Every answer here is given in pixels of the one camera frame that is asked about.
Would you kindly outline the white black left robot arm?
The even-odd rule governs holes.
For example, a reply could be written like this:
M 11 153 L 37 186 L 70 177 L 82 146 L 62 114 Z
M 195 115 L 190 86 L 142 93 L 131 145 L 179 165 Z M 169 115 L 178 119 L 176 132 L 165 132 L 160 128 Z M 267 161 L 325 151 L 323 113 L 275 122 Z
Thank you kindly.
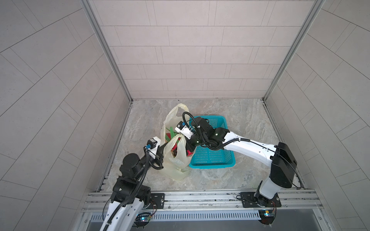
M 108 200 L 109 206 L 104 217 L 101 231 L 129 231 L 132 227 L 144 228 L 149 224 L 159 207 L 151 199 L 151 188 L 143 182 L 148 170 L 163 169 L 163 150 L 154 140 L 148 141 L 143 148 L 144 156 L 139 158 L 135 153 L 128 154 L 120 167 L 121 176 L 113 187 Z

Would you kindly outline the pink dragon fruit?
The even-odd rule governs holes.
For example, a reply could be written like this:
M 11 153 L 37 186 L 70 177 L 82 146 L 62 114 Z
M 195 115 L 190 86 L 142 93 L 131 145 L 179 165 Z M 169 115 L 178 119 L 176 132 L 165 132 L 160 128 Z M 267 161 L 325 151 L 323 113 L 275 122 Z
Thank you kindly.
M 166 146 L 164 148 L 164 157 L 169 159 L 176 159 L 180 157 L 191 158 L 194 155 L 194 151 L 191 151 L 187 144 L 187 138 L 177 133 L 173 127 L 166 128 L 165 133 Z

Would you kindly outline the yellow printed plastic bag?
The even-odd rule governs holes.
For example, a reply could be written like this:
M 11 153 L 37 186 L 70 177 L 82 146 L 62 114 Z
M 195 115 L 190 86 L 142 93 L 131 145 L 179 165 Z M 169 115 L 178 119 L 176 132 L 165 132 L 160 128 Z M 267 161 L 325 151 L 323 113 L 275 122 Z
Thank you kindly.
M 175 181 L 183 180 L 190 173 L 189 164 L 192 159 L 186 150 L 186 137 L 175 131 L 178 123 L 182 121 L 182 117 L 177 115 L 179 109 L 189 111 L 184 104 L 175 106 L 166 116 L 160 132 L 161 145 L 165 145 L 161 173 Z

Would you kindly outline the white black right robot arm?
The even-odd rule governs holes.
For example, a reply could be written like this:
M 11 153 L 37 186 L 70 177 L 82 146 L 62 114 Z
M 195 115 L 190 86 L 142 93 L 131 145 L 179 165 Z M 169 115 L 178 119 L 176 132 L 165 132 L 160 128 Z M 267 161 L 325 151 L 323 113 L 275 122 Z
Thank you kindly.
M 187 149 L 191 152 L 202 146 L 213 151 L 228 150 L 243 154 L 270 167 L 270 174 L 259 184 L 251 198 L 240 196 L 241 200 L 260 207 L 279 207 L 278 192 L 293 186 L 297 161 L 287 144 L 264 144 L 239 136 L 222 127 L 213 128 L 207 119 L 192 117 L 182 120 L 175 130 L 185 136 Z

